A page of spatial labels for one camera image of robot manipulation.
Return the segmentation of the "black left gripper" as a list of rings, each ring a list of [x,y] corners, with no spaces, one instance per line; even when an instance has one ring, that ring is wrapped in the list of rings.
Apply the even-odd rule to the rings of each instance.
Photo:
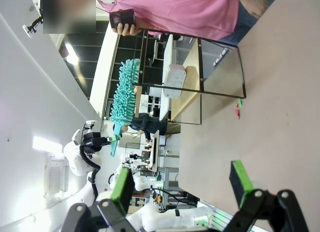
[[[83,136],[83,150],[86,154],[99,152],[102,146],[117,141],[117,135],[102,137],[100,132],[89,132]],[[87,206],[83,203],[72,205],[67,213],[62,232],[134,232],[126,219],[135,183],[132,172],[123,168],[114,190],[108,199],[102,199]]]

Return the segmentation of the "person's left hand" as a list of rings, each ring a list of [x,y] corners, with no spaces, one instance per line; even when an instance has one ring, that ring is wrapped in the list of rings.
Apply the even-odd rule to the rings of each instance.
[[[239,0],[248,13],[259,19],[269,8],[266,0]]]

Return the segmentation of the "black green-padded right gripper finger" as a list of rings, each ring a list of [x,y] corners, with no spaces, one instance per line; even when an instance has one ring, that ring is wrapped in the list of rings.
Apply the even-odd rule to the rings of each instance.
[[[227,232],[249,232],[257,220],[268,221],[274,232],[307,232],[308,226],[293,191],[254,188],[240,160],[231,161],[229,181],[238,212],[226,226]]]

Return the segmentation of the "person's right hand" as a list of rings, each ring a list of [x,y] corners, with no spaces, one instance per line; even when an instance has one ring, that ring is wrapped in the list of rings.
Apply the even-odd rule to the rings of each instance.
[[[135,36],[144,29],[154,29],[155,26],[139,17],[135,18],[135,24],[121,24],[112,27],[112,31],[122,36]]]

